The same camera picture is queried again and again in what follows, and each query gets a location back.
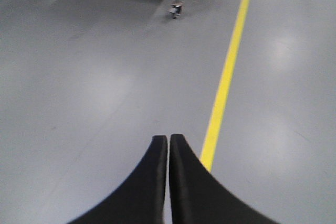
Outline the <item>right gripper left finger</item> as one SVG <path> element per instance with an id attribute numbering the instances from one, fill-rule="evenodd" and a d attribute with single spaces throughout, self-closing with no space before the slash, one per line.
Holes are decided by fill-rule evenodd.
<path id="1" fill-rule="evenodd" d="M 71 223 L 163 223 L 167 147 L 165 135 L 154 136 L 126 180 Z"/>

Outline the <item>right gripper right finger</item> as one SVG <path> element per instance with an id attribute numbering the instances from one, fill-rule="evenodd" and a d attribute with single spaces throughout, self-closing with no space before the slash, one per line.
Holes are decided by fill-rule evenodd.
<path id="1" fill-rule="evenodd" d="M 169 185 L 173 223 L 274 223 L 222 186 L 182 134 L 170 138 Z"/>

